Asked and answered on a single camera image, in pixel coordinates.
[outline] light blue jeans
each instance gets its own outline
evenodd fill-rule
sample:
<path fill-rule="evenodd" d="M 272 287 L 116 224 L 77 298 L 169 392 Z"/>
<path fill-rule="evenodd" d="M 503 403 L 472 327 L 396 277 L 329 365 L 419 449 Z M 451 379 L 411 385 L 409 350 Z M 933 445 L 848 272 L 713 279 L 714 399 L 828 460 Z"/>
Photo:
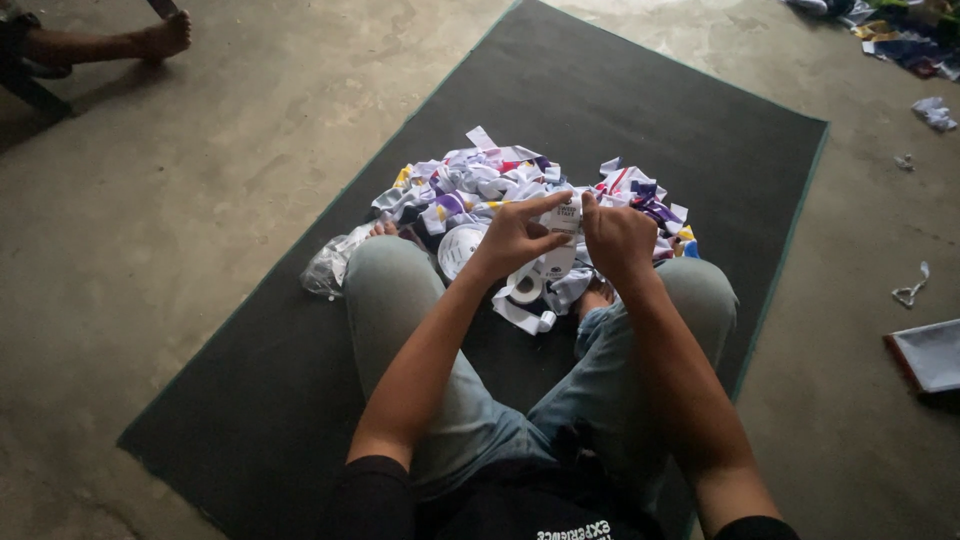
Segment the light blue jeans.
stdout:
<path fill-rule="evenodd" d="M 670 299 L 716 364 L 736 319 L 736 297 L 716 266 L 675 258 L 658 274 Z M 344 279 L 357 371 L 369 398 L 400 347 L 444 293 L 426 254 L 395 236 L 375 236 L 352 255 Z M 637 503 L 652 506 L 667 451 L 644 410 L 642 381 L 631 358 L 643 354 L 623 303 L 593 309 L 577 330 L 579 362 L 526 414 L 496 401 L 457 354 L 443 408 L 418 444 L 411 477 L 432 498 L 500 459 L 553 460 L 550 441 L 577 418 L 596 429 L 595 450 L 607 470 L 627 483 Z"/>

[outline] black t-shirt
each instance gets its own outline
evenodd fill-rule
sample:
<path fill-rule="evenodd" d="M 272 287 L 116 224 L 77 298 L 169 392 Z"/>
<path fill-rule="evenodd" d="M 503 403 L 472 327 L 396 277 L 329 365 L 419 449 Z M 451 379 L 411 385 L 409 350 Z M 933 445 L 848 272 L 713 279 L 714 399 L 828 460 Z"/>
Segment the black t-shirt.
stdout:
<path fill-rule="evenodd" d="M 348 540 L 659 540 L 660 527 L 631 509 L 605 479 L 538 459 L 498 461 L 453 492 L 418 503 L 395 460 L 345 466 L 318 538 Z M 798 540 L 786 523 L 737 520 L 716 540 Z"/>

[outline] hand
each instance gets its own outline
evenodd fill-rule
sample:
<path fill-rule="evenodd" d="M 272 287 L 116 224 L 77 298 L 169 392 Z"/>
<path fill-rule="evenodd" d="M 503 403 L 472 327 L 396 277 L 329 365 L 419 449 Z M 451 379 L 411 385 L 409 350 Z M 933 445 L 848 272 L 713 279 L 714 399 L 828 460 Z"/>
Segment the hand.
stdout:
<path fill-rule="evenodd" d="M 630 207 L 601 207 L 585 191 L 584 236 L 593 266 L 617 289 L 629 287 L 653 272 L 657 222 Z"/>
<path fill-rule="evenodd" d="M 530 219 L 569 201 L 572 196 L 573 191 L 561 191 L 501 207 L 464 270 L 469 269 L 474 276 L 495 282 L 570 241 L 569 234 L 551 233 Z"/>

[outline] concrete floor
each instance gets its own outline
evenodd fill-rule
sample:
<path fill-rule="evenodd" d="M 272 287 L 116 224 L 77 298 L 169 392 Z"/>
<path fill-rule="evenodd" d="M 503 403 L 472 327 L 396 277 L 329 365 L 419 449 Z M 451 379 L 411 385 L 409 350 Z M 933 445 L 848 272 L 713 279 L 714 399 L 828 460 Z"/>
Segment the concrete floor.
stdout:
<path fill-rule="evenodd" d="M 24 1 L 52 28 L 155 17 Z M 0 539 L 221 536 L 115 438 L 509 3 L 184 0 L 195 46 L 165 71 L 51 84 L 79 117 L 26 137 L 0 92 Z M 960 86 L 772 0 L 552 3 L 833 122 L 738 408 L 801 535 L 953 538 L 960 417 L 908 394 L 880 336 L 960 316 L 960 133 L 909 110 L 960 110 Z M 890 290 L 924 259 L 908 311 Z"/>

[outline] dark green mat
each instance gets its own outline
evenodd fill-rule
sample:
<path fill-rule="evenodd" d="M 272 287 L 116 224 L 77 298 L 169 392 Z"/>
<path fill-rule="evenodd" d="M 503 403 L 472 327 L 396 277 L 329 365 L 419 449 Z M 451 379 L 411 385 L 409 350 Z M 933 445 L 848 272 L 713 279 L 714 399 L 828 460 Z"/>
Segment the dark green mat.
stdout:
<path fill-rule="evenodd" d="M 363 397 L 342 302 L 297 275 L 360 224 L 407 162 L 500 144 L 560 162 L 574 184 L 623 156 L 690 208 L 704 258 L 740 299 L 719 374 L 746 367 L 827 123 L 797 114 L 539 2 L 507 12 L 120 437 L 228 536 L 311 537 Z M 495 332 L 506 336 L 489 340 Z M 526 410 L 573 364 L 573 323 L 531 337 L 484 307 L 464 351 L 495 398 Z M 692 505 L 674 470 L 660 500 L 671 538 Z"/>

